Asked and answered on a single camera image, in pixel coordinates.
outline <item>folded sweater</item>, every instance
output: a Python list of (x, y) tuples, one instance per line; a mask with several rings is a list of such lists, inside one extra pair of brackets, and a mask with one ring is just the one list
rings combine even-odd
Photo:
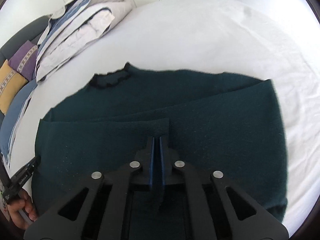
[[(223, 171), (283, 219), (286, 146), (271, 80), (154, 72), (128, 63), (116, 73), (95, 75), (40, 121), (35, 150), (41, 163), (32, 180), (38, 211), (44, 213), (83, 176), (131, 162), (148, 136), (160, 135), (168, 135), (181, 160)], [(167, 192), (155, 214), (145, 194), (135, 196), (131, 239), (183, 239), (181, 196)]]

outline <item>black gripper frame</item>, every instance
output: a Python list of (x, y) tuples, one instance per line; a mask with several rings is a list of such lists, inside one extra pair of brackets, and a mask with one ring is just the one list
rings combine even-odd
[(100, 178), (84, 178), (27, 229), (24, 239), (129, 239), (133, 192), (153, 190), (156, 155), (161, 162), (161, 178), (157, 181), (164, 190), (185, 190), (187, 240), (289, 239), (286, 228), (225, 175), (216, 178), (214, 171), (197, 171), (187, 162), (176, 165), (183, 160), (168, 147), (166, 136), (148, 138), (146, 148), (137, 152), (135, 163)]

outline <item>yellow pillow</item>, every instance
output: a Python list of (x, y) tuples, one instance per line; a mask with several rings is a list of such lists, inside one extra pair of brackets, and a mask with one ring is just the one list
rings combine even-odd
[(27, 84), (23, 76), (10, 68), (6, 60), (0, 68), (0, 110), (6, 114), (8, 108), (19, 90)]

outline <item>bed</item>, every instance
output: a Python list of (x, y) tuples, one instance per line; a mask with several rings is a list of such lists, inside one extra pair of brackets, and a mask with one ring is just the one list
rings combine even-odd
[[(10, 175), (34, 156), (39, 120), (51, 107), (95, 73), (113, 72), (127, 61), (144, 69), (226, 71), (273, 80), (288, 149), (283, 224), (292, 236), (320, 194), (319, 73), (275, 22), (234, 0), (165, 0), (129, 13), (35, 89), (17, 130)], [(30, 185), (25, 189), (31, 194)]]

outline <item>finger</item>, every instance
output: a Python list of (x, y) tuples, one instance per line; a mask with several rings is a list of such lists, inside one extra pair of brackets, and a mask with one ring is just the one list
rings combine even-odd
[(37, 213), (36, 213), (35, 208), (29, 213), (29, 218), (30, 218), (32, 221), (37, 220), (38, 215), (37, 215)]
[(8, 211), (10, 213), (11, 219), (13, 223), (23, 230), (26, 229), (26, 223), (19, 214), (18, 210), (23, 209), (25, 206), (25, 200), (20, 199), (19, 201), (15, 201), (15, 203), (12, 203), (12, 205), (8, 205)]
[(24, 200), (28, 200), (28, 198), (30, 198), (30, 196), (28, 195), (28, 193), (24, 189), (20, 190), (19, 197)]
[(17, 212), (19, 209), (23, 209), (26, 205), (26, 201), (23, 199), (15, 200), (8, 205), (9, 212)]
[(29, 197), (27, 200), (26, 200), (26, 205), (25, 205), (25, 211), (27, 212), (27, 213), (31, 213), (32, 212), (32, 210), (33, 210), (33, 204), (32, 204), (32, 202), (31, 202), (31, 198)]

